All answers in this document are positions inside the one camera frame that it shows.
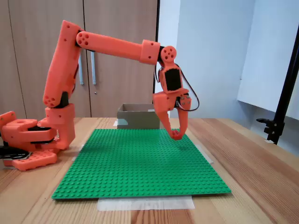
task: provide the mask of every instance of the black cable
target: black cable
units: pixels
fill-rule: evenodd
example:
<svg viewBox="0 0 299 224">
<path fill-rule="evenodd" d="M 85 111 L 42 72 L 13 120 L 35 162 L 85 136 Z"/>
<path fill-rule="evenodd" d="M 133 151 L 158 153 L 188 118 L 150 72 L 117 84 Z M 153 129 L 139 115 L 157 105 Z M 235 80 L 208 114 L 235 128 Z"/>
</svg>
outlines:
<svg viewBox="0 0 299 224">
<path fill-rule="evenodd" d="M 195 95 L 195 97 L 196 97 L 196 99 L 197 99 L 198 106 L 197 106 L 195 109 L 192 109 L 192 110 L 186 110 L 186 109 L 184 109 L 184 108 L 181 106 L 181 104 L 177 101 L 178 107 L 179 107 L 181 110 L 183 110 L 183 111 L 189 111 L 189 112 L 191 112 L 191 111 L 195 111 L 195 110 L 197 110 L 197 109 L 199 108 L 199 99 L 198 99 L 198 96 L 196 95 L 194 89 L 193 89 L 192 86 L 189 84 L 188 80 L 186 79 L 185 75 L 183 74 L 182 69 L 181 69 L 181 72 L 182 72 L 182 76 L 183 76 L 184 80 L 186 81 L 186 83 L 188 84 L 189 88 L 191 89 L 191 91 L 192 91 L 193 94 Z M 157 81 L 157 83 L 159 83 L 160 80 L 158 79 L 158 76 L 159 76 L 159 75 L 157 76 L 157 65 L 155 65 L 155 71 L 154 71 L 154 74 L 155 74 L 155 80 Z"/>
<path fill-rule="evenodd" d="M 191 112 L 191 111 L 195 111 L 195 110 L 197 110 L 197 109 L 199 108 L 199 99 L 198 99 L 198 96 L 196 95 L 196 93 L 195 93 L 195 91 L 193 90 L 192 86 L 189 84 L 188 80 L 186 79 L 185 75 L 183 74 L 182 69 L 181 69 L 181 72 L 182 72 L 182 76 L 183 76 L 184 80 L 186 81 L 186 83 L 188 84 L 189 88 L 192 90 L 193 94 L 195 95 L 195 97 L 196 97 L 196 99 L 197 99 L 198 106 L 197 106 L 195 109 L 192 109 L 192 110 L 186 110 L 186 109 L 184 109 L 184 108 L 181 106 L 181 104 L 180 104 L 178 101 L 177 101 L 177 104 L 178 104 L 179 108 L 180 108 L 181 110 L 183 110 L 183 111 L 189 111 L 189 112 Z"/>
</svg>

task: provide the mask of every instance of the cabinet door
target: cabinet door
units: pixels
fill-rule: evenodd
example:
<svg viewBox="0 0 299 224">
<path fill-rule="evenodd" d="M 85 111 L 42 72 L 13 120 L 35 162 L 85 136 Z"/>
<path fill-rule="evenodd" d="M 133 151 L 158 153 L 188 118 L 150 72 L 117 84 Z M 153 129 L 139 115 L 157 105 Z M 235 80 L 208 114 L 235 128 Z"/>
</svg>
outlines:
<svg viewBox="0 0 299 224">
<path fill-rule="evenodd" d="M 84 0 L 85 29 L 126 41 L 155 40 L 156 0 Z M 92 117 L 116 117 L 122 103 L 151 103 L 153 65 L 94 53 L 96 85 L 91 55 L 87 52 Z"/>
<path fill-rule="evenodd" d="M 82 0 L 9 0 L 16 60 L 27 118 L 45 116 L 43 91 L 55 51 L 62 20 L 84 28 Z M 70 102 L 77 117 L 90 117 L 86 51 L 81 51 L 85 85 L 77 76 L 76 89 Z"/>
<path fill-rule="evenodd" d="M 26 118 L 21 85 L 14 54 L 8 1 L 0 2 L 0 114 L 14 111 L 17 118 Z"/>
</svg>

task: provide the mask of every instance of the cabinet handle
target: cabinet handle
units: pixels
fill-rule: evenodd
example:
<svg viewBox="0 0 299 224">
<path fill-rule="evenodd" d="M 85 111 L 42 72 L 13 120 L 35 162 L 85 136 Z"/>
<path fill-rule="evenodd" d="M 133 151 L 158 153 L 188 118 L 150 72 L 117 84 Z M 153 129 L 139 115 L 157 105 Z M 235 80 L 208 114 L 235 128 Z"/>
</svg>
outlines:
<svg viewBox="0 0 299 224">
<path fill-rule="evenodd" d="M 79 81 L 80 81 L 80 85 L 84 85 L 83 73 L 82 73 L 81 54 L 79 55 L 78 65 L 79 65 Z"/>
<path fill-rule="evenodd" d="M 92 60 L 92 76 L 93 76 L 93 84 L 96 85 L 97 84 L 97 80 L 95 79 L 95 67 L 94 67 L 94 52 L 90 52 L 90 57 Z"/>
</svg>

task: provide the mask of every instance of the robotic arm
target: robotic arm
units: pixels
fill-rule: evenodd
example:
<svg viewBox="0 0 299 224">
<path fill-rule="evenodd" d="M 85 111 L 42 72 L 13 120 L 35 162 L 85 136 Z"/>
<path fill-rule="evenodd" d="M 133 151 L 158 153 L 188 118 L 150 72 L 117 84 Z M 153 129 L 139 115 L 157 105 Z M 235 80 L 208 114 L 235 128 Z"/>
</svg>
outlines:
<svg viewBox="0 0 299 224">
<path fill-rule="evenodd" d="M 160 43 L 144 40 L 142 44 L 132 43 L 109 36 L 82 30 L 78 25 L 63 21 L 57 47 L 48 72 L 43 101 L 48 109 L 68 106 L 68 99 L 74 90 L 80 49 L 119 56 L 156 65 L 162 69 L 158 74 L 162 92 L 153 94 L 154 108 L 171 138 L 183 137 L 188 124 L 191 98 L 183 88 L 182 71 L 174 63 L 177 52 L 174 47 L 162 47 Z M 168 111 L 178 110 L 180 132 L 172 131 Z"/>
<path fill-rule="evenodd" d="M 184 74 L 174 63 L 177 55 L 174 47 L 162 47 L 157 42 L 147 40 L 137 44 L 93 34 L 76 24 L 63 21 L 43 95 L 43 102 L 47 106 L 46 117 L 40 121 L 17 119 L 13 111 L 0 115 L 0 134 L 4 141 L 4 146 L 0 147 L 0 159 L 30 156 L 24 160 L 6 160 L 6 166 L 27 170 L 55 163 L 56 153 L 67 149 L 75 138 L 75 110 L 74 105 L 69 104 L 69 98 L 75 89 L 78 58 L 82 48 L 152 65 L 159 62 L 161 69 L 158 77 L 155 73 L 155 78 L 161 82 L 163 91 L 153 94 L 155 112 L 169 136 L 174 140 L 182 139 L 188 125 L 188 112 L 193 110 L 190 110 L 189 91 L 183 88 Z M 168 118 L 167 112 L 174 108 L 178 110 L 179 132 L 171 130 Z"/>
</svg>

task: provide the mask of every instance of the wooden tabletop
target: wooden tabletop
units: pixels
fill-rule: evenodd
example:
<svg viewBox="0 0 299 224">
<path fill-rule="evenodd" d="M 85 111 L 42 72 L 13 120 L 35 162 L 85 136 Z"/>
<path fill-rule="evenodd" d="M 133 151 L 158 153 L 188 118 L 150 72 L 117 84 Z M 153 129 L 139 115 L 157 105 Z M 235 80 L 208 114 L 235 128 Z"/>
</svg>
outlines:
<svg viewBox="0 0 299 224">
<path fill-rule="evenodd" d="M 214 161 L 231 195 L 193 197 L 193 210 L 97 211 L 97 200 L 57 202 L 53 192 L 95 128 L 115 118 L 75 119 L 76 138 L 56 164 L 0 170 L 0 223 L 299 223 L 299 158 L 228 119 L 190 119 L 186 134 Z M 172 127 L 179 126 L 171 119 Z"/>
</svg>

